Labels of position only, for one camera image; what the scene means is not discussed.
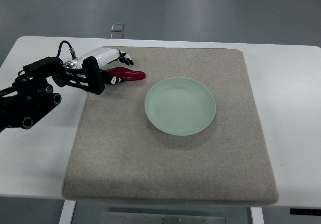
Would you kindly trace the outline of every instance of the ceramic plate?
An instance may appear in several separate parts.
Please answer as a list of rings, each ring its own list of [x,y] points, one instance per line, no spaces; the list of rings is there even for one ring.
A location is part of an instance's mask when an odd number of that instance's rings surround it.
[[[213,120],[216,104],[201,83],[185,77],[168,78],[155,84],[145,99],[150,122],[161,131],[178,136],[204,130]]]

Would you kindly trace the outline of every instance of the robotic hand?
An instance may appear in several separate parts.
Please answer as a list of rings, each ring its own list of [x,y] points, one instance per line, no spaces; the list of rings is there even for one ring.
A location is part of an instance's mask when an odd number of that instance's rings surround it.
[[[63,43],[69,45],[72,56],[65,63],[59,58]],[[109,71],[100,69],[117,60],[128,66],[134,64],[125,52],[107,47],[97,48],[78,59],[70,43],[62,41],[56,57],[46,57],[24,66],[12,86],[0,90],[0,132],[5,128],[30,129],[60,104],[60,94],[54,93],[52,85],[47,82],[50,76],[59,87],[68,85],[97,95],[103,92],[105,83],[113,85],[146,77],[143,72],[123,67]]]
[[[125,63],[127,66],[134,65],[131,57],[126,52],[123,52],[117,49],[111,49],[108,47],[97,48],[81,56],[79,59],[76,57],[72,48],[70,48],[70,51],[73,58],[64,63],[64,67],[66,68],[80,69],[81,63],[87,57],[90,57],[90,56],[94,56],[96,58],[99,68],[117,60],[119,60],[122,63]],[[111,74],[108,71],[100,70],[100,72],[103,77],[103,81],[106,84],[114,85],[120,82],[125,82],[125,79],[123,77],[118,77],[116,75]]]

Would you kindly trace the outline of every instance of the gray mat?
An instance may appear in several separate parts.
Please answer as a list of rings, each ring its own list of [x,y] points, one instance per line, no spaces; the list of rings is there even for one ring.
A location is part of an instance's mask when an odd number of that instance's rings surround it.
[[[87,96],[62,187],[66,199],[251,206],[278,200],[241,51],[119,49],[147,77]],[[149,89],[175,76],[203,83],[216,100],[213,122],[195,135],[163,133],[145,114]]]

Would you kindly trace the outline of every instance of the metal bracket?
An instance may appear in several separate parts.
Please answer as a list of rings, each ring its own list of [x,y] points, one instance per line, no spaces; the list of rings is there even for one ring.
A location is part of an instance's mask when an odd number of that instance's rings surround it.
[[[100,224],[225,224],[225,218],[213,216],[161,215],[147,213],[103,212]]]
[[[112,32],[123,32],[124,31],[125,24],[112,24],[111,31]]]
[[[123,33],[112,33],[110,36],[111,39],[123,39],[124,34]]]

